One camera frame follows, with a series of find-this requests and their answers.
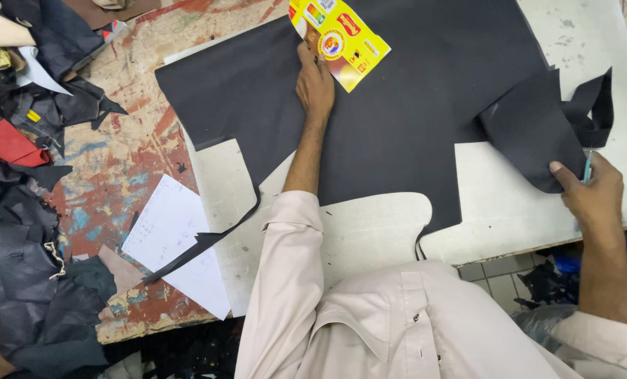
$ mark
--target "paint-stained table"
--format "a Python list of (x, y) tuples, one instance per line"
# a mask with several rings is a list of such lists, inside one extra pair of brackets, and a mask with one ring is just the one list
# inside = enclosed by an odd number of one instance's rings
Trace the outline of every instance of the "paint-stained table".
[[(98, 130), (65, 130), (65, 160), (73, 172), (45, 195), (61, 215), (60, 247), (96, 255), (102, 244), (121, 252), (135, 211), (163, 174), (198, 192), (180, 123), (157, 85), (165, 56), (286, 14), (284, 0), (164, 0), (162, 8), (127, 22), (80, 75), (105, 89), (129, 115), (111, 114)], [(179, 172), (184, 165), (186, 171)], [(97, 327), (101, 343), (216, 320), (163, 280), (142, 284), (110, 303), (114, 317)]]

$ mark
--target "man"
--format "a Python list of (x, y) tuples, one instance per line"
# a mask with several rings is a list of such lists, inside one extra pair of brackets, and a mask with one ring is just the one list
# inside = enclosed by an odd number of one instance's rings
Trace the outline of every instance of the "man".
[(578, 218), (579, 311), (552, 331), (557, 355), (529, 339), (478, 286), (434, 260), (385, 268), (323, 292), (319, 160), (335, 86), (323, 59), (297, 48), (306, 119), (264, 229), (236, 378), (627, 378), (627, 251), (622, 176), (593, 154), (584, 185), (550, 171)]

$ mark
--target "shirt sleeve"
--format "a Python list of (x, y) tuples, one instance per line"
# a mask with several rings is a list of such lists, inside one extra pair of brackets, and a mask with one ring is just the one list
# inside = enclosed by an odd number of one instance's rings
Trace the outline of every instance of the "shirt sleeve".
[(551, 334), (565, 345), (555, 353), (562, 353), (561, 358), (606, 363), (627, 370), (627, 324), (575, 312), (555, 325)]
[(323, 294), (318, 198), (280, 194), (272, 206), (243, 325), (235, 378), (294, 378)]

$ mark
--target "hand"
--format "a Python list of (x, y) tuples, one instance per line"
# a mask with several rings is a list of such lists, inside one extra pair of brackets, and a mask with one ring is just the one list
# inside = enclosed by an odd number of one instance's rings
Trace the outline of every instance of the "hand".
[(583, 233), (622, 227), (622, 174), (598, 152), (592, 153), (591, 167), (592, 176), (583, 184), (562, 163), (550, 163), (550, 171), (564, 187), (564, 205), (578, 219)]
[(325, 64), (323, 55), (319, 56), (318, 63), (315, 62), (316, 56), (309, 50), (306, 42), (299, 44), (297, 54), (302, 62), (302, 70), (299, 72), (295, 91), (302, 102), (308, 121), (322, 123), (322, 127), (325, 127), (332, 104), (335, 102), (335, 82), (332, 74)]

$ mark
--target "white paper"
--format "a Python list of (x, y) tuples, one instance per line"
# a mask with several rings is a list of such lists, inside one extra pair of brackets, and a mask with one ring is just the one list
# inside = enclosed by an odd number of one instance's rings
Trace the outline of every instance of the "white paper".
[(16, 73), (16, 84), (18, 84), (19, 87), (34, 82), (47, 90), (72, 96), (72, 94), (61, 87), (61, 85), (47, 73), (47, 70), (42, 67), (37, 59), (35, 59), (37, 56), (37, 48), (35, 46), (23, 46), (18, 49), (21, 53), (21, 57), (26, 60), (26, 66), (23, 70)]
[[(199, 195), (164, 174), (122, 250), (154, 272), (194, 245), (197, 233), (209, 231)], [(215, 317), (229, 313), (213, 247), (163, 279)]]

